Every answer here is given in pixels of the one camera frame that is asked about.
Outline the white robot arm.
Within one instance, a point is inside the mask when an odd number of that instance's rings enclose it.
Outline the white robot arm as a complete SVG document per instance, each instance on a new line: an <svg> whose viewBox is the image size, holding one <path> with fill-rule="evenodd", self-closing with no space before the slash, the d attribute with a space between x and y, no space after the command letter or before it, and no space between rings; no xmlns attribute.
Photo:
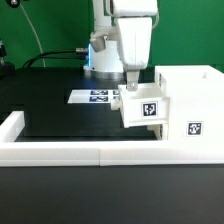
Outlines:
<svg viewBox="0 0 224 224"><path fill-rule="evenodd" d="M152 30L158 25L157 0L92 0L94 30L90 34L87 77L121 79L138 89L147 67Z"/></svg>

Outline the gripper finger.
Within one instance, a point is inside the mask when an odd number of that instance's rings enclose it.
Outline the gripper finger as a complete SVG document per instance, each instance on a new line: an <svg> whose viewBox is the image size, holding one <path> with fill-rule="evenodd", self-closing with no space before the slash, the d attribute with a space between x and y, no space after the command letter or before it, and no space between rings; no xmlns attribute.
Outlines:
<svg viewBox="0 0 224 224"><path fill-rule="evenodd" d="M126 88L128 91L136 91L138 89L139 71L126 72Z"/></svg>

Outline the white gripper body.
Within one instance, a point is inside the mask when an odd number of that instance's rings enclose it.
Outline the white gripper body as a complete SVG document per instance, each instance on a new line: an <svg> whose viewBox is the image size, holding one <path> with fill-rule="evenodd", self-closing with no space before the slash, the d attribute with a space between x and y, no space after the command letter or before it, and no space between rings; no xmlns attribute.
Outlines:
<svg viewBox="0 0 224 224"><path fill-rule="evenodd" d="M151 17L107 19L90 34L89 70L123 73L145 69L151 44Z"/></svg>

